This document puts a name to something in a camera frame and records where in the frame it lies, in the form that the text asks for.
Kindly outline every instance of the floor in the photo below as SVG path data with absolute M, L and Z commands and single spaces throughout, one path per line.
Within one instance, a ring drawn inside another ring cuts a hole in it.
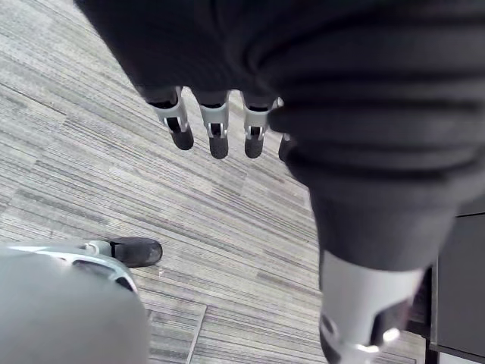
M 325 362 L 314 222 L 280 135 L 246 158 L 234 93 L 214 160 L 187 90 L 195 145 L 180 151 L 71 1 L 0 4 L 0 241 L 161 241 L 160 264 L 134 271 L 153 363 Z M 378 362 L 423 358 L 404 334 Z

